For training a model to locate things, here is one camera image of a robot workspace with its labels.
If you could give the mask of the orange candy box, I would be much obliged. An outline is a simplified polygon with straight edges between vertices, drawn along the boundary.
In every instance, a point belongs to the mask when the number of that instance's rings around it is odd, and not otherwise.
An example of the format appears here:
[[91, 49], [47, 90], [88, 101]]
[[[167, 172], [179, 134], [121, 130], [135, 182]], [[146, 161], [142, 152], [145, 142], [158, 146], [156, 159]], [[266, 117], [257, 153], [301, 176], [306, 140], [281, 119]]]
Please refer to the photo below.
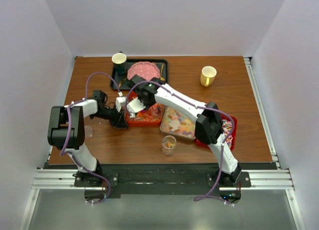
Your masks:
[[125, 118], [129, 127], [160, 126], [162, 121], [162, 105], [156, 103], [148, 110], [138, 112], [135, 117], [130, 117], [130, 114], [126, 113]]

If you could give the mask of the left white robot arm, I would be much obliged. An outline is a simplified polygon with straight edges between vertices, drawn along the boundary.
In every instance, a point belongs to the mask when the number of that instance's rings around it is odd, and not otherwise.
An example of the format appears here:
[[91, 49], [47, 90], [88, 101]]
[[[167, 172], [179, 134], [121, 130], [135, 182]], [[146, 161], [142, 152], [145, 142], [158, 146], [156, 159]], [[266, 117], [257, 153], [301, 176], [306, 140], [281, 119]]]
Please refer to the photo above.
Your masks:
[[106, 184], [99, 161], [93, 157], [85, 145], [84, 119], [89, 117], [108, 120], [117, 129], [127, 129], [123, 106], [126, 97], [119, 92], [114, 106], [106, 105], [108, 96], [101, 90], [93, 91], [93, 96], [83, 98], [65, 106], [53, 106], [50, 112], [47, 139], [51, 146], [60, 150], [60, 155], [68, 155], [76, 164], [75, 177], [89, 186]]

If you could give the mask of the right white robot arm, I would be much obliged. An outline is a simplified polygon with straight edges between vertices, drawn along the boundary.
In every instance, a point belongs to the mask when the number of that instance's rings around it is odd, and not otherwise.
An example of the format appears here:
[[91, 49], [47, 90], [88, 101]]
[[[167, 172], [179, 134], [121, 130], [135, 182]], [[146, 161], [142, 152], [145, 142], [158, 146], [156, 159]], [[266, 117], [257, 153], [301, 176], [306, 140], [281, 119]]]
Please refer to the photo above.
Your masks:
[[218, 160], [221, 173], [216, 180], [229, 187], [239, 182], [242, 167], [227, 144], [235, 123], [228, 114], [218, 109], [216, 103], [192, 99], [155, 77], [147, 81], [135, 75], [128, 86], [131, 92], [137, 94], [137, 98], [126, 103], [131, 115], [147, 110], [156, 103], [178, 111], [195, 123], [195, 138], [206, 144]]

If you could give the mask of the silver tin of gummies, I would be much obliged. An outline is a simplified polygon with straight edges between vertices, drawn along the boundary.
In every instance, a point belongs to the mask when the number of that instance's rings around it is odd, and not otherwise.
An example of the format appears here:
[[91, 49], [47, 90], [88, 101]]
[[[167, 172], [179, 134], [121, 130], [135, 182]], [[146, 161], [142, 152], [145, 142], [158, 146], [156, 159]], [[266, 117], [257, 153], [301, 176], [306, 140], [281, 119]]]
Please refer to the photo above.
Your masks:
[[176, 138], [193, 142], [195, 140], [195, 123], [180, 112], [166, 107], [160, 131]]

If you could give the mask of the red box of lollipops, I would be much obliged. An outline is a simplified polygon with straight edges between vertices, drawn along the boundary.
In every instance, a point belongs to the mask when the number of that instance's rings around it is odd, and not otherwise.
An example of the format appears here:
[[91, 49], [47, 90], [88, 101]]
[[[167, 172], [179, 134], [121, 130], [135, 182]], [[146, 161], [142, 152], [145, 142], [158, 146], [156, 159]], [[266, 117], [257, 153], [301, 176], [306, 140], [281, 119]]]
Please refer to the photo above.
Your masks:
[[234, 149], [237, 131], [237, 119], [225, 114], [211, 116], [199, 115], [194, 123], [194, 137], [197, 145], [208, 148], [209, 144], [216, 144], [219, 137], [227, 136], [226, 143], [230, 150]]

